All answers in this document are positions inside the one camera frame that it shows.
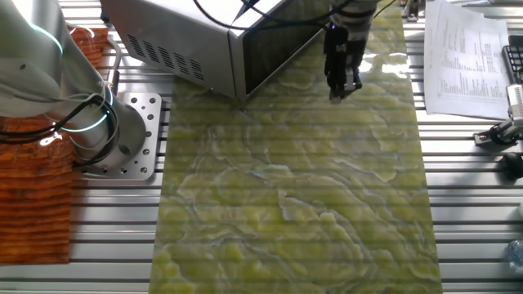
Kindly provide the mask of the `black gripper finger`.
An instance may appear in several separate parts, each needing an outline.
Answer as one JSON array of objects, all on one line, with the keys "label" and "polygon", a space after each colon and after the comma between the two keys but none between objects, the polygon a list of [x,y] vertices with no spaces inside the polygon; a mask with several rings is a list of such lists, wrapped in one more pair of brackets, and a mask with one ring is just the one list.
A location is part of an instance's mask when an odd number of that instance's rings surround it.
[{"label": "black gripper finger", "polygon": [[343,97],[345,91],[345,79],[329,76],[328,85],[330,87],[329,92],[329,101],[331,104],[339,104]]},{"label": "black gripper finger", "polygon": [[346,68],[346,82],[344,85],[345,92],[354,92],[362,88],[360,80],[360,70],[357,66]]}]

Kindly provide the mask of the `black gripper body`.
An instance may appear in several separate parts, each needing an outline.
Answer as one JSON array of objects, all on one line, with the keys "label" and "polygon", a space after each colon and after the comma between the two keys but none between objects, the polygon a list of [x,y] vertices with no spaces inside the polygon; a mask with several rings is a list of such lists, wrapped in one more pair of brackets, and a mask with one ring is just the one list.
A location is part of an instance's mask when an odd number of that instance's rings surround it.
[{"label": "black gripper body", "polygon": [[366,40],[350,40],[349,31],[335,24],[330,24],[324,37],[324,75],[344,78],[346,82],[346,68],[360,67],[363,60]]}]

